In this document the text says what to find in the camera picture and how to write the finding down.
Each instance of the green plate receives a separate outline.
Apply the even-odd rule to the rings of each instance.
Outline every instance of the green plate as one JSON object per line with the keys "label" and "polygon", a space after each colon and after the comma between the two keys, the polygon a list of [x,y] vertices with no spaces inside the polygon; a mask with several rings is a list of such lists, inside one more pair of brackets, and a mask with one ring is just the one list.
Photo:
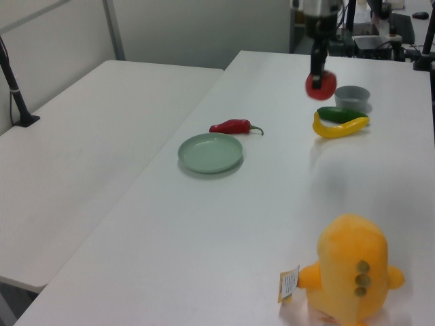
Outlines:
{"label": "green plate", "polygon": [[186,168],[200,173],[229,169],[242,158],[242,144],[227,134],[199,134],[181,144],[178,158]]}

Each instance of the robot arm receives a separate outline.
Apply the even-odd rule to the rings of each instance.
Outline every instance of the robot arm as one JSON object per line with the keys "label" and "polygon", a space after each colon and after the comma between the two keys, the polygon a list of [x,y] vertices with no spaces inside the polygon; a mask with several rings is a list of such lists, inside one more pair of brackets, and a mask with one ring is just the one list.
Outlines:
{"label": "robot arm", "polygon": [[314,40],[311,49],[309,76],[311,85],[307,85],[307,92],[310,94],[308,88],[311,88],[311,91],[321,90],[326,57],[328,56],[328,39],[336,34],[338,11],[343,0],[290,1],[294,9],[304,13],[306,34]]}

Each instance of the yellow plush toy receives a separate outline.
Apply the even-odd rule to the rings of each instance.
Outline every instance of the yellow plush toy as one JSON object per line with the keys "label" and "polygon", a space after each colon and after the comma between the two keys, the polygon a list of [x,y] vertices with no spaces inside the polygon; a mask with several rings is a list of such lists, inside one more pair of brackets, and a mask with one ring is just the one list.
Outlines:
{"label": "yellow plush toy", "polygon": [[300,271],[298,287],[312,307],[342,326],[363,326],[362,319],[382,307],[387,292],[404,283],[388,266],[387,240],[371,221],[354,214],[337,217],[320,235],[319,260]]}

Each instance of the white tag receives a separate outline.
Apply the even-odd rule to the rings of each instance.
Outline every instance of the white tag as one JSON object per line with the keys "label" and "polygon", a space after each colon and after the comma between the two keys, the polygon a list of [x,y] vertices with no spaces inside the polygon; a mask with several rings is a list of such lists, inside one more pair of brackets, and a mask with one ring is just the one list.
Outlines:
{"label": "white tag", "polygon": [[293,294],[294,290],[298,287],[299,277],[299,265],[289,274],[283,276],[283,282],[281,284],[281,297],[285,299],[289,295]]}

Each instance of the black cable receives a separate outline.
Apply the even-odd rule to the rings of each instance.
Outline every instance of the black cable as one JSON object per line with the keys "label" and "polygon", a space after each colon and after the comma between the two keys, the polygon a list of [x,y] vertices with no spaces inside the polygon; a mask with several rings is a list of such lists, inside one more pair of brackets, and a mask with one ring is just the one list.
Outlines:
{"label": "black cable", "polygon": [[343,12],[345,11],[345,7],[343,6],[342,10],[340,11],[340,13],[337,16],[337,19],[340,18],[340,16],[343,14]]}
{"label": "black cable", "polygon": [[408,59],[410,59],[411,62],[414,62],[414,60],[413,60],[414,54],[409,49],[406,49],[406,48],[402,47],[402,50],[404,50],[405,52],[408,52],[411,55],[411,57],[410,58],[408,57]]}
{"label": "black cable", "polygon": [[3,48],[3,50],[5,51],[6,58],[9,61],[9,54],[7,53],[7,48],[6,48],[5,44],[4,44],[3,39],[1,38],[1,36],[0,36],[0,45]]}
{"label": "black cable", "polygon": [[383,42],[381,45],[375,47],[374,50],[378,50],[381,46],[384,46],[385,44],[391,44],[392,42],[394,42],[394,41],[386,41],[386,42]]}
{"label": "black cable", "polygon": [[343,10],[341,11],[341,19],[340,22],[337,24],[337,28],[339,28],[345,21],[345,16],[346,16],[346,10],[347,10],[347,5],[343,8]]}
{"label": "black cable", "polygon": [[414,50],[416,50],[419,54],[421,54],[420,50],[417,49],[417,48],[415,47],[415,45],[413,45],[413,44],[409,44],[409,46],[412,47],[412,48],[414,48]]}
{"label": "black cable", "polygon": [[11,118],[11,125],[15,126],[14,119],[12,119],[12,92],[9,91],[9,117]]}

